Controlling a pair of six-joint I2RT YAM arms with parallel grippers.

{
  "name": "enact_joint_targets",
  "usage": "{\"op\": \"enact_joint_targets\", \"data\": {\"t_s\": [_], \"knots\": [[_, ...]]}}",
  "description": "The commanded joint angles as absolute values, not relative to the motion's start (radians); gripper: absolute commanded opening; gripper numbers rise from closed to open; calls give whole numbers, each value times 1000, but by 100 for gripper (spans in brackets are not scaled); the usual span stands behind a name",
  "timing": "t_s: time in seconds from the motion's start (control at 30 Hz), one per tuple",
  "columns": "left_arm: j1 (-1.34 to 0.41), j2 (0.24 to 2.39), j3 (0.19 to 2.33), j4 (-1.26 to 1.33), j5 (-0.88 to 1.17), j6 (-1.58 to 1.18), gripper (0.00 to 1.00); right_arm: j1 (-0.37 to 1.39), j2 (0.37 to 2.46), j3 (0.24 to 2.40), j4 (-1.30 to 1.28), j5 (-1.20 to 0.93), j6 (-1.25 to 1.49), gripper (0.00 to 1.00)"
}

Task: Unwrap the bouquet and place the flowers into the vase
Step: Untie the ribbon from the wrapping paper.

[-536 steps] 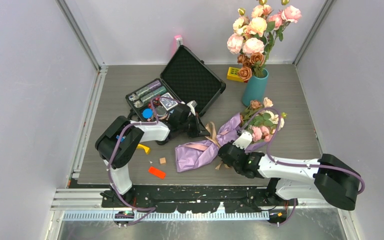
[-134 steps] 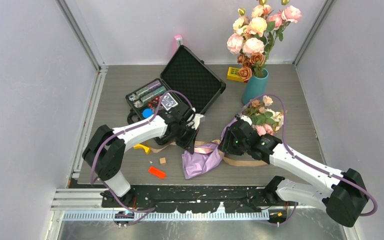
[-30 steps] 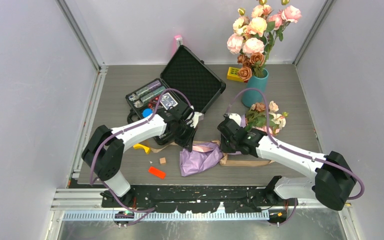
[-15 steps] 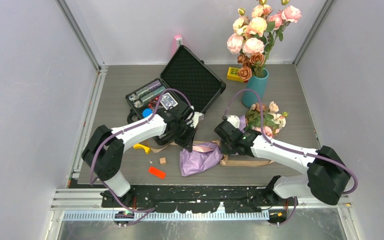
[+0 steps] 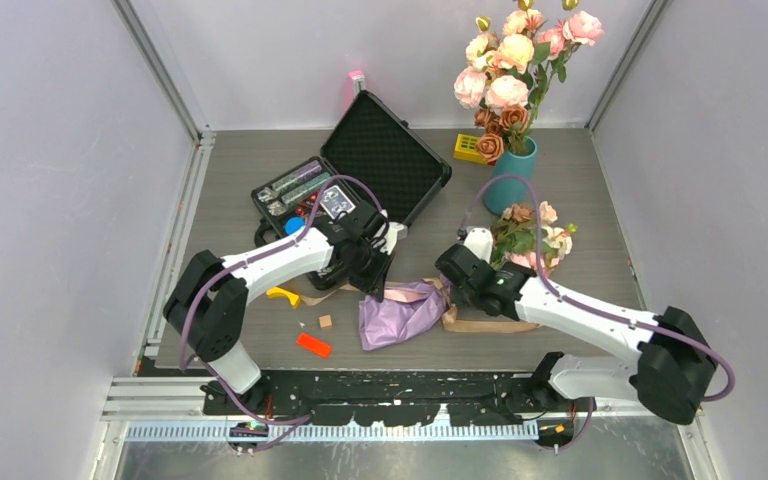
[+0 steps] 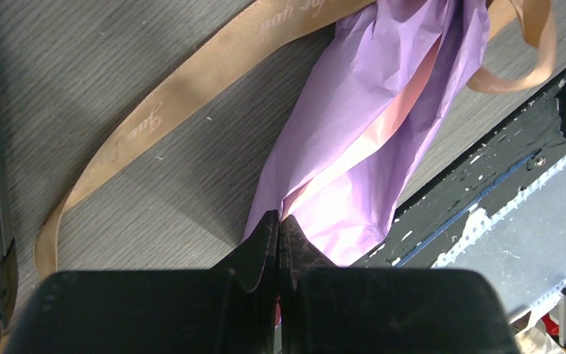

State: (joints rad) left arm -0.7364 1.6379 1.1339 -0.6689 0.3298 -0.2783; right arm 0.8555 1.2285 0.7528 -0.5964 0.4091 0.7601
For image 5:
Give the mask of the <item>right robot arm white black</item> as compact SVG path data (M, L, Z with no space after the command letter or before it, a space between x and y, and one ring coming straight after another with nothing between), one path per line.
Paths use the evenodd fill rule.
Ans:
M566 289L535 270L507 262L495 269L455 244L435 262L451 287L484 313L547 326L604 351L602 357L551 352L538 365L531 397L544 410L569 400L640 403L678 425L693 422L717 368L725 362L690 314L626 309Z

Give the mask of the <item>purple flower bouquet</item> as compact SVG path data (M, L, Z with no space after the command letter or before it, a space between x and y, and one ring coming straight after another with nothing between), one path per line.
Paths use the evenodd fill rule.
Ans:
M537 208L512 204L490 228L493 248L490 264L498 269L504 262L535 268L551 274L573 249L578 226L558 223L558 214L548 202ZM470 320L461 318L457 308L464 300L454 298L453 289L441 279L424 279L397 284L384 291L378 302L368 296L359 304L358 331L365 351L403 343L440 323L453 333L525 333L537 329L534 323Z

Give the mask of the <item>tan ribbon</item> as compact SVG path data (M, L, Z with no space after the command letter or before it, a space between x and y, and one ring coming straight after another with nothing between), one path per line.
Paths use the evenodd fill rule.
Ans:
M516 334L540 327L529 322L463 318L450 298L447 285L437 278L389 282L381 302L367 297L360 303L359 331L370 350L406 341L438 323L447 332L470 334Z

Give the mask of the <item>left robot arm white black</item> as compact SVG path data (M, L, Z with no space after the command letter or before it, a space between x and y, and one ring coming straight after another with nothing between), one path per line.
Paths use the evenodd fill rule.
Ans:
M358 208L255 250L220 258L196 254L180 275L162 314L193 352L229 387L240 412L258 412L267 398L261 370L241 340L248 305L269 289L331 264L344 268L355 289L382 299L398 240L406 228L377 210Z

